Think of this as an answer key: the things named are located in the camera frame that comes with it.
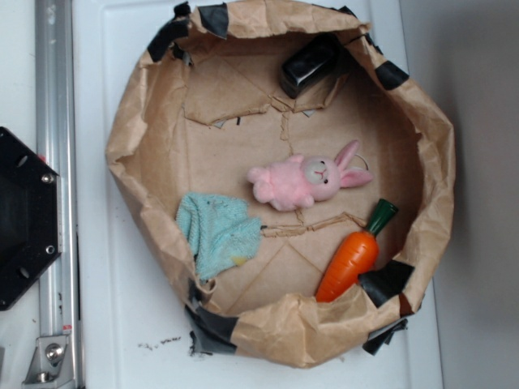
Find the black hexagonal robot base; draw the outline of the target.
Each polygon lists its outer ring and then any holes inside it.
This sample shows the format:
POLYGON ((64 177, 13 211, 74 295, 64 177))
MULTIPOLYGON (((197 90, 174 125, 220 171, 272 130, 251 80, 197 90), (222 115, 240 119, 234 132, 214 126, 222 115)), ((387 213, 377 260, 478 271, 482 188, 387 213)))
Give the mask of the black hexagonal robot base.
POLYGON ((1 310, 32 287, 60 254, 58 174, 1 128, 1 310))

